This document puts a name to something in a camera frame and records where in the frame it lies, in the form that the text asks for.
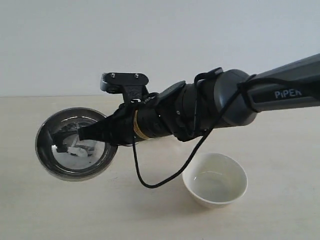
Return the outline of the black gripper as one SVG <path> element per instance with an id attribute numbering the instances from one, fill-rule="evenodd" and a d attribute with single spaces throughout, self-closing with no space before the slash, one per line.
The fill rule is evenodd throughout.
<path id="1" fill-rule="evenodd" d="M 80 127 L 79 140 L 130 146 L 133 143 L 173 136 L 166 121 L 168 107 L 165 102 L 161 102 L 161 97 L 160 93 L 151 92 L 142 101 L 134 99 L 128 105 L 121 103 L 113 116 Z"/>

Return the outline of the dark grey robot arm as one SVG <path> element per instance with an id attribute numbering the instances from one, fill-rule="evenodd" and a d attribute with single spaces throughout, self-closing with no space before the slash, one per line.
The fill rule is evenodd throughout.
<path id="1" fill-rule="evenodd" d="M 134 73 L 103 74 L 101 89 L 122 94 L 124 102 L 112 115 L 79 128 L 79 138 L 112 146 L 170 135 L 187 142 L 214 128 L 246 126 L 260 112 L 317 107 L 320 56 L 254 75 L 218 67 L 160 93 L 149 93 L 147 82 Z"/>

